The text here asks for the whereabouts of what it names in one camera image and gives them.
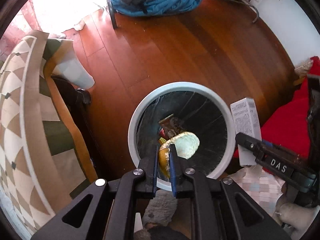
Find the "pink floral curtain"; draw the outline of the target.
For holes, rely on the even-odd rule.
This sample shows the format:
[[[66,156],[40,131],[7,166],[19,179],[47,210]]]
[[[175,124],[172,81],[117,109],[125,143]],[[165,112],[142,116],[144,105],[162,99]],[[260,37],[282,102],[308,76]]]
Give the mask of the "pink floral curtain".
[[[28,0],[1,37],[1,64],[4,63],[20,39],[32,30],[42,31],[35,14],[33,0]]]

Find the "white grey long box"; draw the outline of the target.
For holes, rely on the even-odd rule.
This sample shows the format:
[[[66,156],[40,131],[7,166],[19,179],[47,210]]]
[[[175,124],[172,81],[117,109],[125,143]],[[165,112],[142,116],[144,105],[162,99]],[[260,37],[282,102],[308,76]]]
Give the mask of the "white grey long box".
[[[261,140],[260,123],[255,101],[253,98],[243,98],[230,105],[236,134],[244,133]],[[240,166],[256,165],[253,153],[238,145]]]

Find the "black fuzzy trouser leg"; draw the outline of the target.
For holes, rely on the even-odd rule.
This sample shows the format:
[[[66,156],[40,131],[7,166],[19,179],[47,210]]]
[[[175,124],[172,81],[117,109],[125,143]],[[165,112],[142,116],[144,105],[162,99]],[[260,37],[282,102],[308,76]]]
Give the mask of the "black fuzzy trouser leg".
[[[154,226],[142,229],[133,234],[134,240],[189,240],[183,233],[167,226]]]

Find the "crushed red cola can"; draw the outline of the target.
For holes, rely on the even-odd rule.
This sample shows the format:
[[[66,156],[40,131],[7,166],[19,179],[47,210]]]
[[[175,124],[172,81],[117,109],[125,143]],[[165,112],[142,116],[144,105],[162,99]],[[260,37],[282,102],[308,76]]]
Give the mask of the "crushed red cola can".
[[[164,139],[167,137],[163,128],[160,129],[159,136],[164,138]]]

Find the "orange snack wrapper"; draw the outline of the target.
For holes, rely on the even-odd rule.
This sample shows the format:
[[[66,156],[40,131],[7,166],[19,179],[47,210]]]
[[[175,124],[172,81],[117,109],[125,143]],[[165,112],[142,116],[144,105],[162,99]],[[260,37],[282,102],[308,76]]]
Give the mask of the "orange snack wrapper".
[[[159,142],[160,145],[163,145],[163,144],[165,144],[167,142],[167,140],[164,139],[163,137],[160,137],[158,142]]]

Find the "white round trash bin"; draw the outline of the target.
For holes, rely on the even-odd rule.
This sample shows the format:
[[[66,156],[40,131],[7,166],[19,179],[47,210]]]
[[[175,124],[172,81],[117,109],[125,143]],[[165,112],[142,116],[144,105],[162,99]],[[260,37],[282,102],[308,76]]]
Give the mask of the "white round trash bin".
[[[217,179],[235,149],[231,111],[211,89],[192,82],[173,82],[150,92],[135,109],[127,142],[134,165],[166,142],[195,138],[197,149],[187,155],[191,168]]]

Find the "red blanket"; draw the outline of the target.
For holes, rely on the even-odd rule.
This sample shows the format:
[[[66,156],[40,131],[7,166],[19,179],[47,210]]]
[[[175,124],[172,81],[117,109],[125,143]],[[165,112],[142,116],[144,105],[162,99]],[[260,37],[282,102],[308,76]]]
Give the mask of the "red blanket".
[[[292,100],[279,107],[262,126],[262,139],[283,146],[307,159],[310,152],[308,110],[308,81],[307,77],[304,77],[296,86]]]

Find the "checkered tablecloth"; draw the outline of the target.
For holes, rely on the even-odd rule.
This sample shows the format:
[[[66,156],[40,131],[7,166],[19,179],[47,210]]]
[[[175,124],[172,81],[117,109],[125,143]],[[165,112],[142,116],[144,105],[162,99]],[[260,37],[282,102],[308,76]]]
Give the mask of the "checkered tablecloth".
[[[94,85],[72,40],[37,30],[1,67],[1,208],[23,239],[97,179],[55,77],[73,92]]]

